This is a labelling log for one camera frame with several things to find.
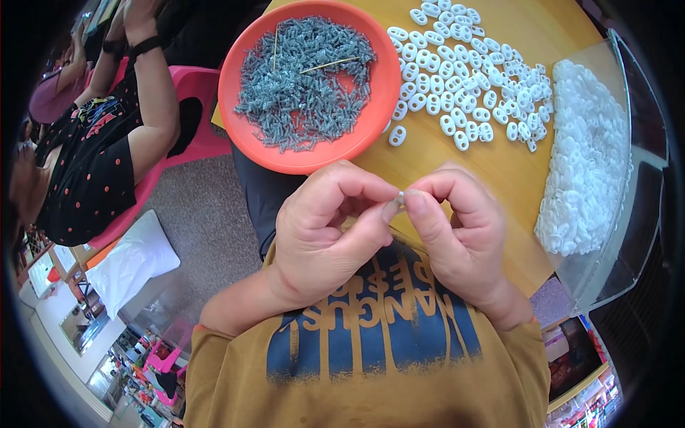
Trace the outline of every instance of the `black wristband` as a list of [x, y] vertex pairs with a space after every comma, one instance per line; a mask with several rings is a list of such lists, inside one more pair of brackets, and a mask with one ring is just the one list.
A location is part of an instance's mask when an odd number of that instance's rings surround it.
[[141, 53], [151, 51], [152, 49], [155, 49], [156, 47], [158, 47], [160, 45], [161, 45], [161, 43], [160, 43], [160, 37], [159, 36], [152, 36], [148, 39], [143, 40], [142, 42], [138, 43], [136, 46], [129, 49], [129, 61], [132, 61], [135, 57], [137, 57]]
[[126, 52], [126, 40], [105, 40], [102, 42], [102, 51], [105, 53], [113, 53], [114, 60], [119, 62], [124, 58]]

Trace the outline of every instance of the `toothpick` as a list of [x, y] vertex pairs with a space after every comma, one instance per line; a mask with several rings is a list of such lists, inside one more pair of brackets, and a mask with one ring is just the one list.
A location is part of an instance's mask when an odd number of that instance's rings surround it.
[[307, 73], [308, 71], [311, 71], [311, 70], [316, 70], [317, 68], [328, 67], [329, 65], [338, 64], [340, 62], [358, 60], [359, 58], [361, 58], [361, 57], [356, 56], [356, 57], [352, 57], [352, 58], [345, 58], [344, 60], [329, 62], [328, 64], [312, 67], [312, 68], [309, 68], [308, 70], [305, 70], [305, 71], [300, 71], [300, 74]]
[[276, 36], [273, 38], [273, 71], [276, 71], [276, 44], [278, 41], [278, 24], [276, 24]]

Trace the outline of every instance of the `wall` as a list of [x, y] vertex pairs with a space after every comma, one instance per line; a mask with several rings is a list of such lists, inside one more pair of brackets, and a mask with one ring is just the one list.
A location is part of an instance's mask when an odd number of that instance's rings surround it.
[[76, 298], [71, 294], [69, 287], [60, 281], [55, 287], [55, 293], [36, 305], [36, 313], [48, 336], [52, 339], [55, 348], [64, 358], [64, 361], [71, 367], [78, 378], [86, 383], [102, 360], [102, 357], [126, 326], [118, 318], [110, 320], [95, 337], [91, 346], [86, 349], [83, 355], [79, 355], [60, 327], [60, 323], [73, 310], [76, 303]]
[[74, 418], [75, 426], [106, 428], [112, 411], [87, 389], [66, 364], [35, 311], [19, 299], [14, 299], [14, 305], [17, 309], [16, 321], [31, 352], [29, 358], [38, 368], [55, 401], [67, 415]]

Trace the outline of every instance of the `yellow tabletop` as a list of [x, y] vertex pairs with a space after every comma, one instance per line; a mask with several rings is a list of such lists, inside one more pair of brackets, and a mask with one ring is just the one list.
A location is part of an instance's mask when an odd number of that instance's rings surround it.
[[[344, 1], [370, 14], [383, 28], [395, 25], [408, 32], [424, 32], [432, 29], [434, 22], [429, 18], [429, 25], [420, 26], [412, 21], [409, 11], [420, 6], [416, 0]], [[287, 3], [292, 1], [273, 0], [266, 12]], [[482, 22], [479, 26], [486, 36], [518, 49], [530, 66], [544, 64], [550, 78], [553, 63], [601, 40], [599, 32], [574, 0], [480, 0], [464, 2], [464, 5], [474, 7], [480, 13]], [[464, 43], [454, 39], [447, 41], [450, 47], [456, 44]], [[436, 52], [435, 48], [430, 45], [429, 49]], [[483, 107], [482, 97], [478, 104]], [[492, 142], [473, 142], [467, 151], [460, 152], [452, 138], [440, 130], [438, 117], [430, 116], [425, 110], [408, 112], [401, 121], [407, 138], [400, 147], [388, 144], [388, 130], [353, 162], [400, 189], [446, 160], [473, 171], [505, 208], [508, 232], [504, 272], [530, 297], [554, 270], [533, 234], [549, 171], [553, 118], [547, 124], [547, 137], [538, 142], [537, 152], [530, 153], [526, 144], [507, 140], [506, 127], [495, 121], [490, 122], [495, 130]], [[212, 122], [223, 127], [218, 108]], [[450, 213], [449, 206], [443, 205]], [[405, 235], [418, 238], [406, 214], [397, 216], [392, 226]]]

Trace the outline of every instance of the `pink plastic chair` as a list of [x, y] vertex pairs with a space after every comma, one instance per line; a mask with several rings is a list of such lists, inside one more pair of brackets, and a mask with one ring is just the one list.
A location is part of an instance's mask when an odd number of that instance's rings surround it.
[[[128, 64], [128, 57], [121, 61], [112, 88], [122, 80], [126, 64]], [[136, 186], [136, 204], [117, 216], [102, 234], [91, 239], [88, 243], [91, 247], [104, 248], [124, 233], [150, 197], [165, 168], [231, 153], [230, 140], [214, 135], [210, 127], [212, 100], [219, 86], [219, 71], [202, 67], [171, 66], [169, 72], [179, 101], [196, 97], [202, 103], [202, 118], [195, 137], [183, 153], [162, 159], [147, 173]]]
[[[169, 356], [164, 358], [163, 360], [159, 358], [155, 353], [159, 349], [160, 345], [163, 342], [163, 338], [169, 338], [170, 333], [172, 331], [176, 330], [178, 333], [181, 334], [181, 338], [179, 339], [178, 342], [178, 347], [171, 351], [169, 353]], [[157, 343], [155, 343], [155, 346], [150, 350], [150, 354], [148, 355], [147, 359], [145, 360], [145, 364], [143, 364], [143, 372], [146, 370], [150, 370], [150, 367], [154, 368], [157, 370], [159, 373], [169, 373], [176, 363], [176, 360], [178, 357], [181, 355], [181, 351], [184, 346], [190, 341], [190, 338], [192, 337], [192, 327], [183, 319], [179, 318], [177, 319], [163, 334], [163, 337], [160, 338]], [[176, 376], [179, 377], [182, 375], [188, 366], [181, 367], [177, 372]], [[157, 394], [157, 398], [165, 405], [173, 405], [174, 402], [176, 402], [177, 395], [174, 393], [174, 396], [169, 397], [166, 395], [165, 391], [161, 391], [158, 389], [155, 389], [155, 393]]]

